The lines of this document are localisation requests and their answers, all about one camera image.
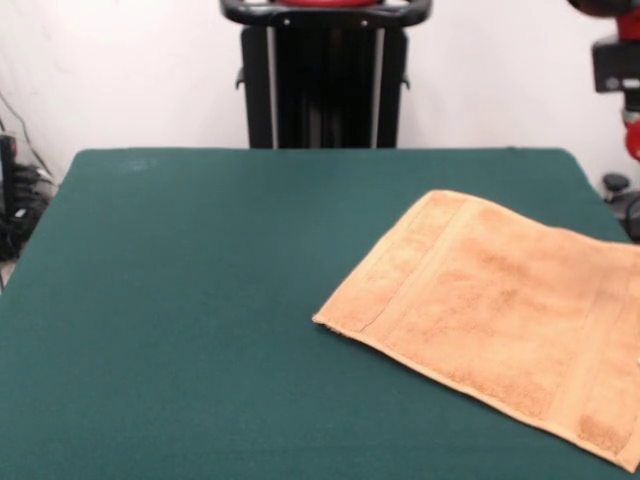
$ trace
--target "orange towel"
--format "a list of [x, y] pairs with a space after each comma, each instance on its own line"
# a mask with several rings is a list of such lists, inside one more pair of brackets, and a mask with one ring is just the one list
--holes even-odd
[[314, 321], [634, 472], [639, 314], [637, 247], [434, 191]]

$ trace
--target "green tabletop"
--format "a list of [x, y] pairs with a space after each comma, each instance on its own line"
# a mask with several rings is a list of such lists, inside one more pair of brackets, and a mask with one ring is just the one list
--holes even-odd
[[0, 299], [0, 479], [626, 479], [311, 322], [418, 197], [624, 234], [556, 150], [84, 152]]

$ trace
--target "white wall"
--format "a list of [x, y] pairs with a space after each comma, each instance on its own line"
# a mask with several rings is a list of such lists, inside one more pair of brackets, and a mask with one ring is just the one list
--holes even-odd
[[[593, 91], [612, 22], [565, 0], [435, 2], [410, 30], [401, 147], [561, 146], [594, 182], [640, 178], [622, 99]], [[83, 148], [247, 145], [240, 26], [217, 0], [0, 0], [0, 24], [0, 87], [59, 175]]]

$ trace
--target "black equipment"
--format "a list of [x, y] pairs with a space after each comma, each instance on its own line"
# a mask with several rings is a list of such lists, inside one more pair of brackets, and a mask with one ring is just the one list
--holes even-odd
[[393, 148], [407, 38], [431, 0], [221, 0], [246, 25], [251, 148]]

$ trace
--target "table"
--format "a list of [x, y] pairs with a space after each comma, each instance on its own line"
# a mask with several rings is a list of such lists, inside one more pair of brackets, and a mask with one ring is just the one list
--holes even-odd
[[625, 241], [560, 150], [81, 153], [0, 299], [0, 478], [629, 478], [312, 324], [434, 188]]

